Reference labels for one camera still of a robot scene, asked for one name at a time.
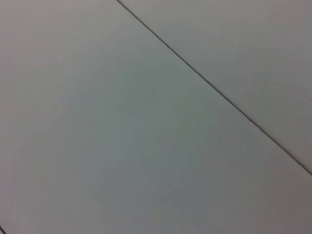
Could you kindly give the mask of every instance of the seam line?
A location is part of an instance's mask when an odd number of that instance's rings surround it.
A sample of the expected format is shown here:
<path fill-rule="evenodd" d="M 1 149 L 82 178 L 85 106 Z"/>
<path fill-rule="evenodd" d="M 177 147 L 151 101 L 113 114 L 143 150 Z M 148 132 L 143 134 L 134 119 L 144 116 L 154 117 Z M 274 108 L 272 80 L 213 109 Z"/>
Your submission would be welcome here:
<path fill-rule="evenodd" d="M 6 234 L 6 232 L 3 230 L 3 228 L 0 226 L 0 232 L 2 233 L 2 234 Z"/>
<path fill-rule="evenodd" d="M 160 40 L 168 49 L 170 49 L 179 59 L 181 59 L 186 65 L 188 65 L 197 75 L 199 75 L 208 85 L 216 90 L 224 99 L 226 99 L 235 109 L 237 109 L 246 119 L 248 119 L 254 126 L 262 131 L 270 140 L 278 145 L 286 154 L 288 154 L 296 163 L 299 164 L 307 173 L 312 176 L 312 172 L 301 163 L 288 149 L 282 146 L 277 140 L 271 136 L 266 130 L 264 130 L 259 124 L 257 124 L 251 117 L 249 117 L 240 107 L 225 96 L 217 87 L 215 87 L 210 81 L 208 81 L 199 71 L 197 71 L 191 64 L 189 64 L 184 58 L 182 58 L 170 45 L 168 45 L 163 39 L 161 39 L 149 26 L 147 26 L 133 11 L 131 11 L 124 3 L 120 0 L 116 0 L 123 8 L 125 8 L 136 20 L 138 20 L 145 28 L 147 28 L 158 40 Z"/>

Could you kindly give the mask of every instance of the white panel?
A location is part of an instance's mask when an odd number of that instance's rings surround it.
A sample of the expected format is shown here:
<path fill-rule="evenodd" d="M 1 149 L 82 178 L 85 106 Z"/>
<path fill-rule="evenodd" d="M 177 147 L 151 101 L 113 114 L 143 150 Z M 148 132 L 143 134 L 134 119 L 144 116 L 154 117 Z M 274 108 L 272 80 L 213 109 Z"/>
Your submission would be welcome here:
<path fill-rule="evenodd" d="M 117 2 L 26 1 L 0 14 L 8 234 L 311 230 L 311 176 Z"/>
<path fill-rule="evenodd" d="M 312 171 L 312 1 L 122 2 Z"/>

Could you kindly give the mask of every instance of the edge line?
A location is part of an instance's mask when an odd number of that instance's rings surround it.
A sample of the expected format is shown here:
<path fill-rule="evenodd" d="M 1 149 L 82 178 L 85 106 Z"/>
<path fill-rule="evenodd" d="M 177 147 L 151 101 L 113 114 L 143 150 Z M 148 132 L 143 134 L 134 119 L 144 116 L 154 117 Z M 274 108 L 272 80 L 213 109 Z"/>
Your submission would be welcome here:
<path fill-rule="evenodd" d="M 258 125 L 251 117 L 249 117 L 240 107 L 225 96 L 217 87 L 215 87 L 210 81 L 208 81 L 199 71 L 197 71 L 191 64 L 189 64 L 184 58 L 182 58 L 171 46 L 169 46 L 163 39 L 161 39 L 149 26 L 147 26 L 138 16 L 135 15 L 124 3 L 120 0 L 116 0 L 123 8 L 125 8 L 134 18 L 136 18 L 145 28 L 147 28 L 158 40 L 160 40 L 168 49 L 170 49 L 180 60 L 188 65 L 197 75 L 199 75 L 208 85 L 216 90 L 224 99 L 226 99 L 235 109 L 237 109 L 246 119 L 248 119 L 254 126 L 262 131 L 270 140 L 272 140 L 278 147 L 280 147 L 286 154 L 288 154 L 296 163 L 299 164 L 307 173 L 312 176 L 312 172 L 301 163 L 288 149 L 282 146 L 277 140 L 275 140 L 271 134 Z"/>
<path fill-rule="evenodd" d="M 6 234 L 6 232 L 3 230 L 3 228 L 0 226 L 0 232 L 2 233 L 2 234 Z"/>

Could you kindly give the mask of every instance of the dark line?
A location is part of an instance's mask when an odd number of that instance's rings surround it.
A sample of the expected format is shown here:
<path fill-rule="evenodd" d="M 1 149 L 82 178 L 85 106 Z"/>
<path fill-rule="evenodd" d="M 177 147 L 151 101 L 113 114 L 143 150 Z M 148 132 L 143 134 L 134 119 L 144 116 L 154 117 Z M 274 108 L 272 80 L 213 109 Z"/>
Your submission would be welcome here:
<path fill-rule="evenodd" d="M 184 58 L 182 58 L 171 46 L 169 46 L 163 39 L 161 39 L 149 26 L 147 26 L 138 16 L 136 16 L 125 4 L 116 0 L 123 8 L 125 8 L 134 18 L 136 18 L 144 27 L 146 27 L 155 37 L 157 37 L 165 46 L 168 47 L 179 59 L 181 59 L 186 65 L 188 65 L 197 75 L 199 75 L 204 81 L 206 81 L 214 90 L 216 90 L 221 96 L 224 97 L 234 108 L 236 108 L 244 117 L 246 117 L 254 126 L 262 131 L 268 138 L 270 138 L 276 145 L 278 145 L 285 153 L 287 153 L 295 162 L 297 162 L 304 170 L 306 170 L 311 176 L 312 172 L 303 165 L 292 153 L 284 146 L 278 143 L 267 131 L 259 126 L 251 117 L 249 117 L 242 109 L 240 109 L 235 103 L 228 99 L 217 87 L 210 83 L 199 71 L 197 71 L 192 65 L 190 65 Z"/>
<path fill-rule="evenodd" d="M 1 226 L 0 226 L 0 232 L 2 232 L 2 234 L 6 234 L 6 232 L 3 230 Z"/>

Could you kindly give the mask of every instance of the gray surface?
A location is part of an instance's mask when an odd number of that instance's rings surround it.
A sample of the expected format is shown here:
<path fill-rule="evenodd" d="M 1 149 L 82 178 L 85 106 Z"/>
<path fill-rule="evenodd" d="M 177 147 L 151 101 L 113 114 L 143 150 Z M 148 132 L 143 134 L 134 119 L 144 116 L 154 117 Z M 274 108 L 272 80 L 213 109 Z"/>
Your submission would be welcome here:
<path fill-rule="evenodd" d="M 312 171 L 312 1 L 122 2 Z"/>
<path fill-rule="evenodd" d="M 311 176 L 117 2 L 32 3 L 0 14 L 8 234 L 311 230 Z"/>

